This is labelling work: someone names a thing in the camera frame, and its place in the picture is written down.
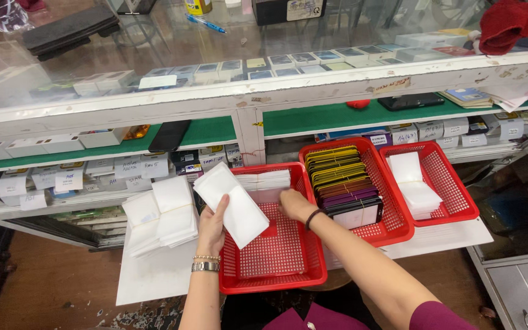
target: maroon sleeve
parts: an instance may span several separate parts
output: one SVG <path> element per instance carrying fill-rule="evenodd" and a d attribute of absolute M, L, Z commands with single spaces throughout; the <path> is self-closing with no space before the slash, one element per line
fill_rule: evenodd
<path fill-rule="evenodd" d="M 411 316 L 409 330 L 476 330 L 444 304 L 427 301 L 419 305 Z"/>

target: dark bracelet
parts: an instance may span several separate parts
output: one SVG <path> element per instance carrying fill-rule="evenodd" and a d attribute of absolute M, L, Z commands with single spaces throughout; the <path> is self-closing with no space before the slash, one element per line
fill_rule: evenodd
<path fill-rule="evenodd" d="M 309 228 L 309 224 L 311 223 L 311 220 L 313 219 L 313 217 L 319 213 L 322 213 L 323 210 L 318 208 L 317 210 L 314 210 L 313 213 L 311 213 L 311 215 L 309 216 L 309 218 L 307 219 L 307 222 L 304 223 L 304 229 L 305 231 L 309 231 L 310 228 Z"/>

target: drawer handle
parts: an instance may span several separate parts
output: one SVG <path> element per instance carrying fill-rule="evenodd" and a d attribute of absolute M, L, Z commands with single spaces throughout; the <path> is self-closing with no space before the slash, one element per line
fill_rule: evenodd
<path fill-rule="evenodd" d="M 527 311 L 523 310 L 523 316 L 524 316 L 524 325 L 526 325 L 527 329 L 528 329 L 528 323 L 527 323 L 528 313 L 527 313 Z"/>

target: woman's left hand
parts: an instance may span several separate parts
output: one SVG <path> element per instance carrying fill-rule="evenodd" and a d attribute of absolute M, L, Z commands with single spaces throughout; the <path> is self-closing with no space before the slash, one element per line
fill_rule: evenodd
<path fill-rule="evenodd" d="M 199 243 L 196 248 L 197 255 L 210 255 L 217 257 L 224 246 L 224 212 L 229 204 L 229 195 L 225 194 L 217 205 L 217 212 L 209 206 L 203 209 L 199 222 Z"/>

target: stack of phone cases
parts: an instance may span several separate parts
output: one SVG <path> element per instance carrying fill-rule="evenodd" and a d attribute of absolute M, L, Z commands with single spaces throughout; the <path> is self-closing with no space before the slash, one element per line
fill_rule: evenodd
<path fill-rule="evenodd" d="M 355 146 L 305 156 L 318 206 L 346 229 L 377 223 L 383 203 Z"/>

